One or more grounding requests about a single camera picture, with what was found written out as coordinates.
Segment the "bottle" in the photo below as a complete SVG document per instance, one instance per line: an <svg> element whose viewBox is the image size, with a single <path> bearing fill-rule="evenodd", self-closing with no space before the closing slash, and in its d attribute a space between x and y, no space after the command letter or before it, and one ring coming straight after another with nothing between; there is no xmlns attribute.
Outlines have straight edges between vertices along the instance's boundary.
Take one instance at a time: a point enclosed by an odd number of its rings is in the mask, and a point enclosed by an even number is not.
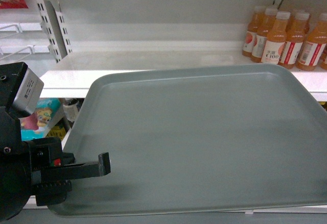
<svg viewBox="0 0 327 224"><path fill-rule="evenodd" d="M287 69L294 67L297 56L305 40L305 27L309 19L308 12L298 12L295 15L293 25L287 32L285 47L279 65Z"/></svg>
<svg viewBox="0 0 327 224"><path fill-rule="evenodd" d="M293 22L294 22L296 13L298 13L298 12L305 12L305 10L302 10L302 9L293 9L293 11L291 13L291 16L290 16L290 20L288 21L288 24L287 24L287 27L286 27L286 32L290 31L290 29L291 29L291 27L293 25Z"/></svg>
<svg viewBox="0 0 327 224"><path fill-rule="evenodd" d="M261 62L277 64L281 58L282 51L287 38L286 26L291 13L279 11L272 29L267 34L267 42L262 55Z"/></svg>
<svg viewBox="0 0 327 224"><path fill-rule="evenodd" d="M327 43L327 13L321 13L319 22L308 35L296 66L305 71L313 71Z"/></svg>
<svg viewBox="0 0 327 224"><path fill-rule="evenodd" d="M325 49L323 50L320 56L320 61L321 61L320 67L327 70L327 45L325 46Z"/></svg>
<svg viewBox="0 0 327 224"><path fill-rule="evenodd" d="M81 109L81 103L79 99L76 98L65 98L65 100L66 101L63 104L63 111L70 126L72 127L77 118L78 112Z"/></svg>
<svg viewBox="0 0 327 224"><path fill-rule="evenodd" d="M305 27L305 34L308 34L309 30L310 30L310 18L311 18L311 14L309 13L309 18L307 20L307 23L306 23L306 27Z"/></svg>
<svg viewBox="0 0 327 224"><path fill-rule="evenodd" d="M246 37L245 37L243 51L242 51L243 56L246 57L251 56L256 33L258 31L258 27L260 26L264 18L265 9L266 9L265 6L256 6L254 8L254 14L252 20L247 26L247 32L246 32Z"/></svg>
<svg viewBox="0 0 327 224"><path fill-rule="evenodd" d="M278 9L274 7L268 7L265 11L265 17L260 27L258 27L253 50L251 53L251 60L253 62L261 62L261 57L264 52L264 48L267 40L267 33L269 30L271 30L275 22L275 16L277 12Z"/></svg>

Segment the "screw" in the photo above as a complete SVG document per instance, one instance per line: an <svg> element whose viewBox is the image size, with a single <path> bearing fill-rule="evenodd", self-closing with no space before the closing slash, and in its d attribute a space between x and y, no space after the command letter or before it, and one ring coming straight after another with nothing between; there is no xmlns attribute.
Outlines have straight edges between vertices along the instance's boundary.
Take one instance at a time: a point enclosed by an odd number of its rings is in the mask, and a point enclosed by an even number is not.
<svg viewBox="0 0 327 224"><path fill-rule="evenodd" d="M10 147L5 147L4 148L4 153L5 154L9 154L11 152L11 148Z"/></svg>

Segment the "red label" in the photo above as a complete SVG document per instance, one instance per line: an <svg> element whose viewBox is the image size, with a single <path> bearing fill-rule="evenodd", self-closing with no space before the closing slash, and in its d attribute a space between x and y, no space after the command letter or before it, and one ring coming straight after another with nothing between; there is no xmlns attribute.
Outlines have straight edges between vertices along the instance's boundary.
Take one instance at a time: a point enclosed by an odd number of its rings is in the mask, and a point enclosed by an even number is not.
<svg viewBox="0 0 327 224"><path fill-rule="evenodd" d="M317 47L316 47L316 49L315 49L315 52L313 53L313 56L312 56L312 58L311 58L311 60L310 60L310 64L309 64L309 66L313 66L313 64L314 64L314 62L315 62L315 60L316 60L316 58L317 58L317 56L318 56L318 53L319 53L319 51L320 51L320 48L321 48L321 44L318 44L317 45Z"/></svg>
<svg viewBox="0 0 327 224"><path fill-rule="evenodd" d="M294 46L295 46L295 43L291 42L290 43L290 48L288 49L288 52L287 52L287 55L286 55L286 58L285 58L285 61L284 61L285 64L288 64L288 62L290 61L291 54L292 54L292 52L294 50Z"/></svg>

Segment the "store shelf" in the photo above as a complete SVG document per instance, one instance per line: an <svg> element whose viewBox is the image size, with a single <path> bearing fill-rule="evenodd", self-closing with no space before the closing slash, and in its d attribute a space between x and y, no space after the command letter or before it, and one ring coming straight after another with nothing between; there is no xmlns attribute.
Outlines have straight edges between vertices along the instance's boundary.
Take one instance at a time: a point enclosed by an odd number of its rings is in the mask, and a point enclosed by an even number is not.
<svg viewBox="0 0 327 224"><path fill-rule="evenodd" d="M111 73L242 64L253 65L235 49L71 53L41 77L41 97L86 97L93 81ZM327 101L327 71L320 67L314 72L291 71L318 101Z"/></svg>

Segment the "red part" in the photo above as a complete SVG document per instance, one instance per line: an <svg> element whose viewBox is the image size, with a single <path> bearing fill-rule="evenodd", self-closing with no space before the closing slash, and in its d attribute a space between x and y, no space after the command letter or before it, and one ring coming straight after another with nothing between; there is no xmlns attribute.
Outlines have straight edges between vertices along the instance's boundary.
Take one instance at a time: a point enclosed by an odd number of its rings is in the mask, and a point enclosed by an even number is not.
<svg viewBox="0 0 327 224"><path fill-rule="evenodd" d="M53 163L54 163L55 166L60 166L61 165L61 160L60 159L55 159L53 161Z"/></svg>

